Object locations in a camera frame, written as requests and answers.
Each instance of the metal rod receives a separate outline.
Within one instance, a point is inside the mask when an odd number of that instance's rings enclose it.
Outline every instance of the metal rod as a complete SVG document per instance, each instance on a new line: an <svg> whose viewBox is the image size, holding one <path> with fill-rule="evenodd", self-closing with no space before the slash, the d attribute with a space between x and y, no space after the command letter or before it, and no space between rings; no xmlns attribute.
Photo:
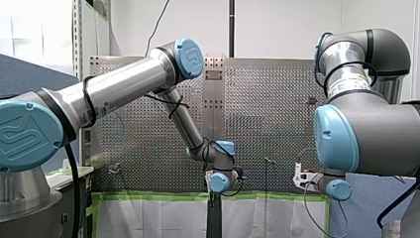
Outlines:
<svg viewBox="0 0 420 238"><path fill-rule="evenodd" d="M178 90L176 90L176 87L159 94L158 97L169 102L178 102L180 99L180 95ZM166 112L171 114L170 119L175 124L179 134L181 134L186 146L189 149L196 149L200 147L203 144L203 138L198 132L197 126L195 126L188 109L182 105L169 103L164 103L163 105Z"/></svg>
<svg viewBox="0 0 420 238"><path fill-rule="evenodd" d="M207 202L206 238L222 238L222 197L213 194Z"/></svg>
<svg viewBox="0 0 420 238"><path fill-rule="evenodd" d="M235 0L229 0L229 58L235 57Z"/></svg>
<svg viewBox="0 0 420 238"><path fill-rule="evenodd" d="M89 80L87 92L96 109L97 118L165 85L168 79L161 60L145 58L96 76ZM82 82L60 91L44 89L67 116L74 131L90 121L90 108L83 95Z"/></svg>

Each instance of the pegboard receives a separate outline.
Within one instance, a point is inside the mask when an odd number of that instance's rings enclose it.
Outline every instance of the pegboard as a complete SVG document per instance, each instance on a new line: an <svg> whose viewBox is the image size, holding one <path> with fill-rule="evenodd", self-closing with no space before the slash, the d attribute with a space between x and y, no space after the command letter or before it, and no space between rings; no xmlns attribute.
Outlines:
<svg viewBox="0 0 420 238"><path fill-rule="evenodd" d="M138 59L93 57L91 74ZM312 61L217 60L223 63L216 68L207 63L202 76L178 85L197 128L205 135L220 131L214 136L236 143L237 163L248 177L244 189L265 189L268 158L277 166L268 167L267 189L294 190L294 162L300 151L314 147L313 112L324 100ZM308 104L309 97L318 102ZM160 102L135 100L100 119L91 133L85 144L96 168L94 190L203 191L202 165L186 158L185 144ZM302 159L305 168L318 169L313 150Z"/></svg>
<svg viewBox="0 0 420 238"><path fill-rule="evenodd" d="M295 190L294 163L314 148L313 116L325 100L312 60L226 59L224 134L247 170L244 189ZM320 170L315 150L301 154L305 169Z"/></svg>

